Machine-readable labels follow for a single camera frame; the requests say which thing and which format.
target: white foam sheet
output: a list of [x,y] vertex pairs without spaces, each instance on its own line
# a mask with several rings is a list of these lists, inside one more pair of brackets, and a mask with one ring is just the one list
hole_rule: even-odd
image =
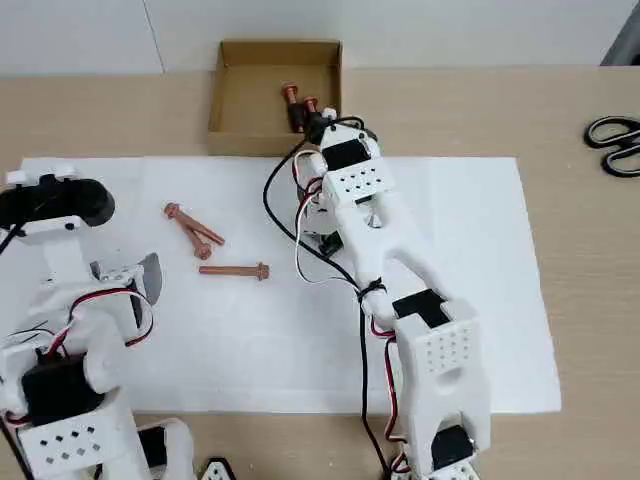
[[[292,243],[269,221],[262,188],[274,159],[156,157],[27,159],[39,172],[72,163],[115,197],[113,219],[91,229],[88,260],[109,265],[160,256],[164,290],[156,329],[129,351],[123,372],[138,410],[355,413],[360,409],[358,311],[343,282],[318,286],[296,276]],[[492,411],[555,411],[561,396],[553,343],[516,162],[510,158],[389,158],[416,221],[478,311]],[[292,225],[289,169],[271,195]],[[271,277],[201,276],[202,262],[162,208],[168,201],[227,239],[209,263],[271,266]],[[0,333],[17,324],[38,276],[33,247],[14,242],[0,257],[4,313]],[[310,276],[326,266],[304,254]],[[344,253],[338,261],[346,263]],[[385,283],[394,294],[421,289],[396,264]],[[387,412],[383,341],[369,337],[370,409]]]

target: wooden table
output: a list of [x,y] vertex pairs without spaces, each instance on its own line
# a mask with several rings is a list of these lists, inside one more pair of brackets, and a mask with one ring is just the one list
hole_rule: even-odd
[[[637,115],[640,69],[346,71],[345,113],[388,155],[518,157],[564,408],[496,416],[485,479],[634,478],[640,468],[640,180],[604,175],[581,142],[602,115]],[[24,156],[206,153],[210,76],[0,80],[0,165]],[[376,478],[355,417],[184,416],[198,462],[239,479]],[[378,429],[381,422],[375,422]],[[4,443],[0,476],[20,478]]]

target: copper bolt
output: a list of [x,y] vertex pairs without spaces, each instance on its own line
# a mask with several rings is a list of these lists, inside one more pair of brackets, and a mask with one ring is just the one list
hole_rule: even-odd
[[316,97],[304,97],[302,99],[302,103],[304,103],[307,107],[307,112],[316,113],[318,106],[318,99]]
[[294,103],[298,103],[298,99],[296,95],[298,94],[298,87],[295,83],[285,83],[282,86],[282,95],[287,100],[289,105],[293,105]]
[[193,245],[193,255],[198,257],[200,260],[206,260],[209,258],[211,256],[211,245],[200,240],[200,237],[198,237],[198,235],[196,235],[196,233],[186,225],[180,224],[180,227],[182,227],[182,230],[187,234],[187,237],[189,237],[189,240]]
[[224,238],[184,213],[180,210],[180,205],[177,203],[167,203],[167,206],[164,207],[164,213],[167,217],[175,219],[180,225],[188,227],[190,230],[207,237],[218,245],[224,245]]
[[269,265],[262,262],[255,267],[200,267],[198,271],[203,275],[239,275],[256,277],[258,280],[269,278]]

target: open cardboard box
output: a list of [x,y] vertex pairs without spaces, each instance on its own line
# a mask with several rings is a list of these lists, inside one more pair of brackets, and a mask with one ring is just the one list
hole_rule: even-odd
[[302,139],[292,133],[284,83],[298,98],[340,114],[342,46],[336,41],[225,40],[220,43],[209,120],[212,155],[284,155]]

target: scissors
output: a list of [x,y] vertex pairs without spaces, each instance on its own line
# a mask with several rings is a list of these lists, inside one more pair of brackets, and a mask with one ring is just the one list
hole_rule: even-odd
[[[604,126],[615,126],[623,130],[609,137],[597,136],[596,130]],[[584,131],[584,143],[591,148],[618,147],[602,158],[602,169],[609,175],[622,178],[640,177],[640,167],[623,169],[615,162],[640,154],[640,120],[631,117],[602,117],[591,123]]]

